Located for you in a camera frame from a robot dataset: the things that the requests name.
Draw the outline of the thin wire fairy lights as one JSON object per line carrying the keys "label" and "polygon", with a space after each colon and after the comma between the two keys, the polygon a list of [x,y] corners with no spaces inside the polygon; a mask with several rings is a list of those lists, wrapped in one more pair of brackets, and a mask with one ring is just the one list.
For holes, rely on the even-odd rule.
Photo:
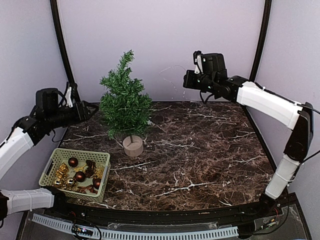
{"label": "thin wire fairy lights", "polygon": [[182,65],[171,65],[159,72],[160,79],[165,83],[168,99],[173,101],[186,100],[186,91],[183,88],[186,69]]}

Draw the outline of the small green christmas tree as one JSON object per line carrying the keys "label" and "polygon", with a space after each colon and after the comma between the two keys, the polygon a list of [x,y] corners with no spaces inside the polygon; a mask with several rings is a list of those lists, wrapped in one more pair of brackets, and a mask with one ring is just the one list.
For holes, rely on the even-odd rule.
{"label": "small green christmas tree", "polygon": [[124,137],[122,146],[129,157],[137,157],[144,150],[141,135],[146,132],[152,111],[152,99],[143,93],[139,78],[131,78],[134,51],[124,52],[115,69],[100,79],[106,88],[99,109],[104,117],[110,139]]}

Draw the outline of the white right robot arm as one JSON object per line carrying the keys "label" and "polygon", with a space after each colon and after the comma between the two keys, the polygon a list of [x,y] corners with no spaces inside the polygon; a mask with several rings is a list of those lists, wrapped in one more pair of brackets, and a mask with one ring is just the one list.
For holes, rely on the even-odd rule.
{"label": "white right robot arm", "polygon": [[187,70],[183,87],[209,92],[215,99],[223,98],[244,107],[255,109],[277,120],[291,130],[283,157],[255,205],[255,213],[266,217],[275,208],[276,200],[293,180],[308,154],[313,139],[313,106],[285,98],[256,82],[235,75],[228,77],[224,56],[221,53],[193,53],[194,70]]}

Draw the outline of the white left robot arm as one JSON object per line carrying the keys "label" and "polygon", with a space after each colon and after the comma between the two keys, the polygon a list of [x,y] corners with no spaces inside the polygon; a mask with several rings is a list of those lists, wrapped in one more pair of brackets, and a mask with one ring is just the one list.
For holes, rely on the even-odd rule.
{"label": "white left robot arm", "polygon": [[[17,120],[0,145],[0,176],[4,177],[13,164],[45,136],[57,128],[77,125],[89,120],[98,110],[96,104],[75,97],[77,88],[69,86],[62,93],[57,88],[36,92],[31,113]],[[0,191],[0,219],[27,210],[51,208],[60,218],[71,213],[65,194],[53,186],[31,190]]]}

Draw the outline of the brown pine cone ornament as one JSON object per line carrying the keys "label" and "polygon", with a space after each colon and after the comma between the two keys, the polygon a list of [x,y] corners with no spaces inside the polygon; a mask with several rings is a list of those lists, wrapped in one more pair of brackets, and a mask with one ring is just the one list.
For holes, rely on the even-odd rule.
{"label": "brown pine cone ornament", "polygon": [[85,169],[85,176],[87,178],[92,178],[96,173],[96,162],[93,160],[85,161],[87,168]]}

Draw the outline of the green plastic basket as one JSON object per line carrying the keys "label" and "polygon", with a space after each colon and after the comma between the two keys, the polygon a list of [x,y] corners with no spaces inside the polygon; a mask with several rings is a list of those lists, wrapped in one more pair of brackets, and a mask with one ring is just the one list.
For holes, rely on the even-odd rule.
{"label": "green plastic basket", "polygon": [[[78,159],[78,166],[71,167],[68,164],[69,158],[74,157]],[[66,181],[68,178],[75,178],[78,171],[85,172],[86,160],[96,162],[96,170],[93,177],[86,177],[84,182],[77,182],[74,190],[66,190]],[[59,166],[65,163],[68,166],[68,172],[62,178],[56,177],[56,171]],[[106,152],[94,152],[84,150],[74,150],[65,148],[56,148],[38,181],[41,187],[56,187],[62,191],[67,197],[73,199],[80,199],[89,202],[101,203],[104,198],[105,189],[110,173],[110,154]],[[101,178],[99,189],[93,187],[93,179]]]}

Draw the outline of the left black frame post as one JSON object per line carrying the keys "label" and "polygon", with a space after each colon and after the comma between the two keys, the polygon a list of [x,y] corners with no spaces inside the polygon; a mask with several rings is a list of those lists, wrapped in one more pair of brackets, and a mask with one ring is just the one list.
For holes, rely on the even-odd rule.
{"label": "left black frame post", "polygon": [[62,59],[62,63],[64,66],[64,70],[67,76],[67,80],[69,83],[69,87],[71,87],[70,90],[70,98],[72,99],[73,105],[76,103],[80,103],[80,96],[78,93],[78,85],[76,84],[71,63],[69,60],[68,52],[67,52],[67,47],[64,39],[64,34],[63,34],[63,28],[62,28],[62,23],[60,19],[60,13],[59,13],[59,6],[58,6],[58,1],[57,0],[50,0],[50,8],[51,8],[51,15],[53,19],[53,25],[55,29],[55,34],[56,34],[56,39],[60,51],[60,56]]}

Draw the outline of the black frame post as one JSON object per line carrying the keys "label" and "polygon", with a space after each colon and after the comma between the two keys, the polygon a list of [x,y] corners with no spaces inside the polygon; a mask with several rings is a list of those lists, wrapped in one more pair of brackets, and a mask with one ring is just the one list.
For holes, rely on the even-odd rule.
{"label": "black frame post", "polygon": [[262,20],[261,20],[261,26],[259,31],[259,37],[257,41],[256,51],[250,71],[249,81],[255,82],[256,77],[258,74],[259,66],[261,63],[263,50],[265,46],[268,26],[269,26],[269,20],[271,15],[271,8],[272,8],[272,0],[265,0],[264,1],[264,8],[263,8],[263,14],[262,14]]}
{"label": "black frame post", "polygon": [[78,93],[78,85],[76,84],[71,63],[69,60],[68,52],[67,52],[67,47],[64,39],[64,34],[63,34],[63,28],[62,28],[62,23],[60,19],[60,13],[59,13],[59,6],[58,6],[58,1],[57,0],[50,0],[50,8],[51,8],[51,15],[53,19],[53,25],[55,29],[55,34],[56,34],[56,39],[60,51],[60,56],[62,59],[62,63],[64,66],[64,70],[67,76],[67,80],[69,83],[69,87],[71,87],[70,90],[70,98],[72,99],[73,105],[76,103],[80,103],[80,96]]}

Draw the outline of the black front table rail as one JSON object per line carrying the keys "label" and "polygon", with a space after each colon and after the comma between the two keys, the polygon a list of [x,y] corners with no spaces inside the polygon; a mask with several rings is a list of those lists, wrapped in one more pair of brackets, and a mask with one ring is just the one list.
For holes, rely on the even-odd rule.
{"label": "black front table rail", "polygon": [[80,223],[93,223],[98,226],[116,224],[141,225],[183,225],[217,222],[222,225],[246,225],[264,217],[280,217],[284,213],[280,205],[273,207],[269,213],[259,215],[258,203],[238,206],[183,211],[136,211],[101,208],[63,202],[44,210],[49,216],[77,220]]}

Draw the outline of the right black frame post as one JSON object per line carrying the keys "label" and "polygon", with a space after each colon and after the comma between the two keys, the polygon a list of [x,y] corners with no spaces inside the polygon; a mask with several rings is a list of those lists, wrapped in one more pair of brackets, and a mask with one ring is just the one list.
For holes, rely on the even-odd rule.
{"label": "right black frame post", "polygon": [[262,14],[262,20],[261,20],[261,26],[259,31],[259,37],[257,41],[256,51],[250,71],[249,81],[255,82],[256,77],[258,74],[259,66],[261,63],[263,50],[265,46],[268,26],[269,26],[269,20],[271,15],[271,8],[272,8],[272,0],[265,0],[264,1],[264,8],[263,8],[263,14]]}

